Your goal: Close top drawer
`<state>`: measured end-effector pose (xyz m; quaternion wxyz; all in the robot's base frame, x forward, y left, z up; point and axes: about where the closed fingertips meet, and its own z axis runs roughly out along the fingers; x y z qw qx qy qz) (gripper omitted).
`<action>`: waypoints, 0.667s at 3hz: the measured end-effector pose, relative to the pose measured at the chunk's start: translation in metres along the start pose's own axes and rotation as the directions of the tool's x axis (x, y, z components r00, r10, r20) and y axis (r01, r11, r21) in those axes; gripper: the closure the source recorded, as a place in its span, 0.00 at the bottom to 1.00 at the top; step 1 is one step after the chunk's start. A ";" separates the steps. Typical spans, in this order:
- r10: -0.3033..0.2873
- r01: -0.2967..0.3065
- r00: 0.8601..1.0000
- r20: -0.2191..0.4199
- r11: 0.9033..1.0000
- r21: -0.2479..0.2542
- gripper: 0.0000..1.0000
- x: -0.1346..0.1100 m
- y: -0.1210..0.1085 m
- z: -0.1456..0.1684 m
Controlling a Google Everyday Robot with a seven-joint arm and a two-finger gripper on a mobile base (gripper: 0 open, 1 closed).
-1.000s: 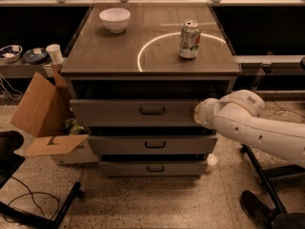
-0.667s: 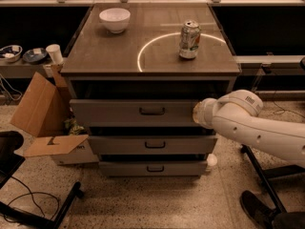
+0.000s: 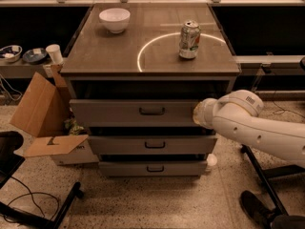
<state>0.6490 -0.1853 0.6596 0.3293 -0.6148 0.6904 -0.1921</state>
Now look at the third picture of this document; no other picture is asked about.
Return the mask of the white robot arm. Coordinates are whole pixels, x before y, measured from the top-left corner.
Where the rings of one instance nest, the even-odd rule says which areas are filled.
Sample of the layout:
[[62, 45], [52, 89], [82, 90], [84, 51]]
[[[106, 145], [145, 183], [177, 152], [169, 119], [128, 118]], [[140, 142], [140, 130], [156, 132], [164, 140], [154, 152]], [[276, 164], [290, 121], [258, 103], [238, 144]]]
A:
[[239, 90], [199, 102], [193, 110], [193, 122], [305, 168], [305, 125], [260, 118], [263, 107], [256, 94]]

